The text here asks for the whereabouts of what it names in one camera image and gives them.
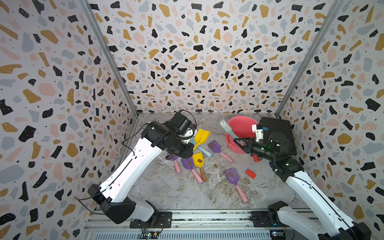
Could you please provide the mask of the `yellow trowel blue handle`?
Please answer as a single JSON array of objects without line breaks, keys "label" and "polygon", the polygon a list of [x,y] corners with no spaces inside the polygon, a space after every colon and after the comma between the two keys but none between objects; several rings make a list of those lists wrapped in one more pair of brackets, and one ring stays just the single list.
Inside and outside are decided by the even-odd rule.
[{"label": "yellow trowel blue handle", "polygon": [[195,141],[194,151],[197,149],[197,147],[199,145],[204,144],[208,140],[210,134],[211,134],[211,132],[209,132],[209,131],[205,131],[203,129],[198,130],[198,132],[196,133],[196,135],[194,137],[194,141]]}]

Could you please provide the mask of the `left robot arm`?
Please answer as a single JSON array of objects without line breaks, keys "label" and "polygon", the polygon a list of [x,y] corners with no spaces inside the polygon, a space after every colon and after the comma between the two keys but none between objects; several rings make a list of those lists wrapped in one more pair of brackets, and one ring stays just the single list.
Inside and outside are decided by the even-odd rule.
[{"label": "left robot arm", "polygon": [[188,159],[194,144],[189,140],[197,130],[196,119],[190,120],[178,111],[164,123],[153,121],[139,130],[140,137],[123,163],[100,185],[88,189],[91,198],[100,206],[103,215],[116,224],[128,219],[140,221],[146,228],[158,222],[159,210],[149,201],[131,200],[128,193],[147,166],[163,151],[169,158]]}]

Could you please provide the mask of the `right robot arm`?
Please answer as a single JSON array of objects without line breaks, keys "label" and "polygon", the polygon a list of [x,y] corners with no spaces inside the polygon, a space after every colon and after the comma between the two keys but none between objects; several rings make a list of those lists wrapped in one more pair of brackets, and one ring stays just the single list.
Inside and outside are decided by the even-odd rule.
[{"label": "right robot arm", "polygon": [[256,138],[234,139],[246,154],[270,162],[270,167],[291,187],[318,218],[318,222],[299,214],[280,201],[268,207],[270,222],[277,221],[299,232],[309,240],[369,240],[372,232],[365,223],[357,223],[338,208],[311,180],[303,166],[290,154],[290,141],[279,132],[270,135],[268,143]]}]

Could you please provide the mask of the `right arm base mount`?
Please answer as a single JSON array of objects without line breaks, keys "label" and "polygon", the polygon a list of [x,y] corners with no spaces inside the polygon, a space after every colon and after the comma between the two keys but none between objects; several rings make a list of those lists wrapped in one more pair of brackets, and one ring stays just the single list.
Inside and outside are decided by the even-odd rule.
[{"label": "right arm base mount", "polygon": [[275,227],[278,220],[273,210],[252,211],[250,221],[253,222],[254,228]]}]

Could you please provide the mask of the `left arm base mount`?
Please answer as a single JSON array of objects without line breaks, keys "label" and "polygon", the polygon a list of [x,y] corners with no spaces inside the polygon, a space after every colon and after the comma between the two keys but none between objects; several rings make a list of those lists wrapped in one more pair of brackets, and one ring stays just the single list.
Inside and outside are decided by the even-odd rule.
[{"label": "left arm base mount", "polygon": [[152,217],[146,222],[140,220],[132,220],[130,229],[169,229],[172,224],[172,212],[156,211]]}]

